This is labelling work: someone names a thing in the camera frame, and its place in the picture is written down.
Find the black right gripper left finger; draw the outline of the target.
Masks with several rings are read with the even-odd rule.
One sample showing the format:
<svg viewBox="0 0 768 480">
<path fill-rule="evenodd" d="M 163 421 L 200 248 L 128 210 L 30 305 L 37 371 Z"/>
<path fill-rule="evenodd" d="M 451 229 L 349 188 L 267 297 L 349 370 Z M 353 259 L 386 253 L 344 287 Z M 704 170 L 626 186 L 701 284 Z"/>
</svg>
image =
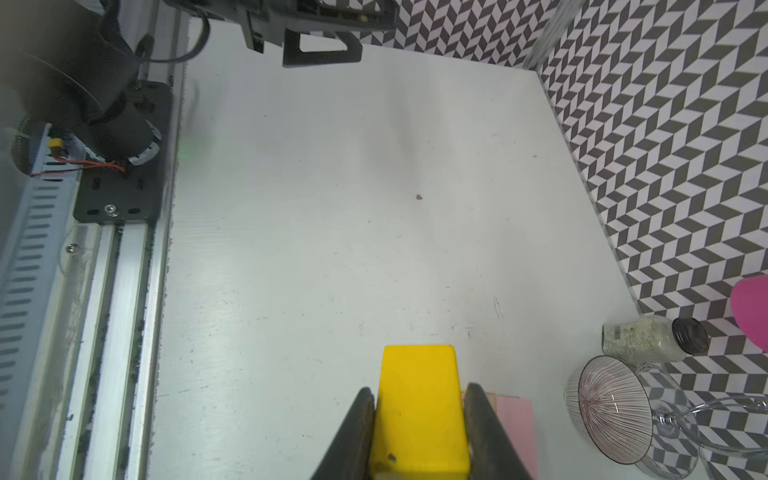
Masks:
<svg viewBox="0 0 768 480">
<path fill-rule="evenodd" d="M 375 422 L 375 398 L 363 387 L 312 475 L 312 480 L 370 479 L 368 466 Z"/>
</svg>

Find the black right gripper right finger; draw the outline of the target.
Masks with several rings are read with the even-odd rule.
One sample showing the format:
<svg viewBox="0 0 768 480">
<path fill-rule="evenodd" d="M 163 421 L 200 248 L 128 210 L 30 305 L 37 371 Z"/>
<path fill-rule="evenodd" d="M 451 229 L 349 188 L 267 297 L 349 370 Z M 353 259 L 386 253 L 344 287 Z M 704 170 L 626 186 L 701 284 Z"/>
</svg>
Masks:
<svg viewBox="0 0 768 480">
<path fill-rule="evenodd" d="M 470 479 L 531 479 L 480 384 L 468 384 L 463 414 L 470 448 Z"/>
</svg>

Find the yellow triangular wood block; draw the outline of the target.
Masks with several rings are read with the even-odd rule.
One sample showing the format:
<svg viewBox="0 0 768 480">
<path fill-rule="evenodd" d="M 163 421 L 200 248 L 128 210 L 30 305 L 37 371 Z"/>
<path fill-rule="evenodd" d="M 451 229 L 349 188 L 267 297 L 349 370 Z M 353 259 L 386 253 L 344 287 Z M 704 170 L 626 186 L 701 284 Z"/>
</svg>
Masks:
<svg viewBox="0 0 768 480">
<path fill-rule="evenodd" d="M 466 479 L 470 454 L 455 349 L 384 349 L 373 439 L 373 479 Z"/>
</svg>

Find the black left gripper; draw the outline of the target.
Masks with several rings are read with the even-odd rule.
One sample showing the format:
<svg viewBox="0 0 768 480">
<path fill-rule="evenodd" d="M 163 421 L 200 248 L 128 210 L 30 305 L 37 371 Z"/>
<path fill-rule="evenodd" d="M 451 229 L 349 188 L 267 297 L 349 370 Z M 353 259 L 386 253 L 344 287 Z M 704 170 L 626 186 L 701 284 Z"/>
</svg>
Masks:
<svg viewBox="0 0 768 480">
<path fill-rule="evenodd" d="M 399 13 L 395 1 L 375 1 L 365 9 L 323 1 L 169 1 L 167 5 L 199 18 L 239 25 L 247 47 L 255 52 L 262 53 L 268 43 L 281 47 L 285 68 L 359 63 L 363 46 L 356 34 L 393 31 Z M 305 51 L 301 37 L 312 32 L 330 35 L 344 48 Z"/>
</svg>

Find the pink wood block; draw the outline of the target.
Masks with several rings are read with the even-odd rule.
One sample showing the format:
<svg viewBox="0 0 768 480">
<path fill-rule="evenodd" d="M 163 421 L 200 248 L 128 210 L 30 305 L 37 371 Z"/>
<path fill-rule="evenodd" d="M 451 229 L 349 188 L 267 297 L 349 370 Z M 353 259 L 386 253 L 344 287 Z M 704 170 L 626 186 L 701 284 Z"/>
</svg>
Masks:
<svg viewBox="0 0 768 480">
<path fill-rule="evenodd" d="M 531 400 L 487 393 L 515 452 L 533 480 L 539 478 L 535 440 L 535 415 Z"/>
</svg>

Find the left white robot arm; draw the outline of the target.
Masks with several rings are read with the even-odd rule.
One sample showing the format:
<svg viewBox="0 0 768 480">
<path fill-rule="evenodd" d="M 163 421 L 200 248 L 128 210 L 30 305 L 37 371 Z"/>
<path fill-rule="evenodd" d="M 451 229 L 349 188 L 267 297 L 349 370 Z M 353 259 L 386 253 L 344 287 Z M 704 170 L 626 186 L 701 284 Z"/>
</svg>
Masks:
<svg viewBox="0 0 768 480">
<path fill-rule="evenodd" d="M 165 65 L 198 56 L 211 20 L 242 27 L 248 47 L 283 50 L 286 67 L 357 63 L 359 32 L 392 31 L 399 6 L 374 1 L 361 9 L 323 1 L 172 1 L 170 7 L 199 17 L 201 33 L 186 53 Z M 106 1 L 97 14 L 75 1 L 4 1 L 1 4 L 1 84 L 16 91 L 32 116 L 70 131 L 85 146 L 86 168 L 104 165 L 127 174 L 153 160 L 162 146 L 159 129 L 132 105 L 128 89 L 153 57 L 154 38 L 131 47 L 119 27 L 120 2 Z"/>
</svg>

